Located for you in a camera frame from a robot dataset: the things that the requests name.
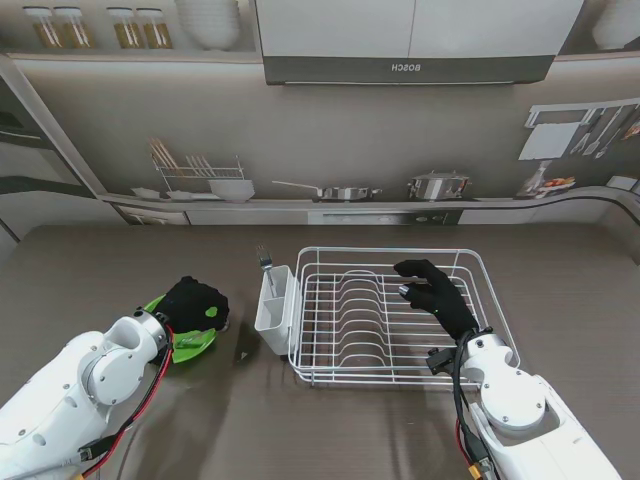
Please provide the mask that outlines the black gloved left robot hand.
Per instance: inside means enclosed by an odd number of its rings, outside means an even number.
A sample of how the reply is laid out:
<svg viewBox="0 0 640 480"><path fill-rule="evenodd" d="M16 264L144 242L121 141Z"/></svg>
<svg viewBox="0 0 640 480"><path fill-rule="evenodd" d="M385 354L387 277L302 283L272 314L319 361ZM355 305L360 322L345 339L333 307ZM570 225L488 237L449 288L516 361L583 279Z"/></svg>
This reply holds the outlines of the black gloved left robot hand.
<svg viewBox="0 0 640 480"><path fill-rule="evenodd" d="M217 289L191 276L182 277L153 308L176 334L228 328L229 301Z"/></svg>

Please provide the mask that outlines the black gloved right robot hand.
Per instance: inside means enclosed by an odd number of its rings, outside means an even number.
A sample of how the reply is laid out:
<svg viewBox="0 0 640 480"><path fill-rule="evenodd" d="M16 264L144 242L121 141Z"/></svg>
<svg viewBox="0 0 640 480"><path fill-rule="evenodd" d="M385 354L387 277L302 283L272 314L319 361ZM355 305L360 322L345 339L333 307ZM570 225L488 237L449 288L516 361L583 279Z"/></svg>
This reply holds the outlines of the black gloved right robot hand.
<svg viewBox="0 0 640 480"><path fill-rule="evenodd" d="M469 332L479 329L459 288L445 272L429 260L405 260L395 264L394 270L402 278L415 277L425 280L425 283L405 284L405 292L401 293L401 296L413 309L424 310L434 315L455 342L459 342Z"/></svg>

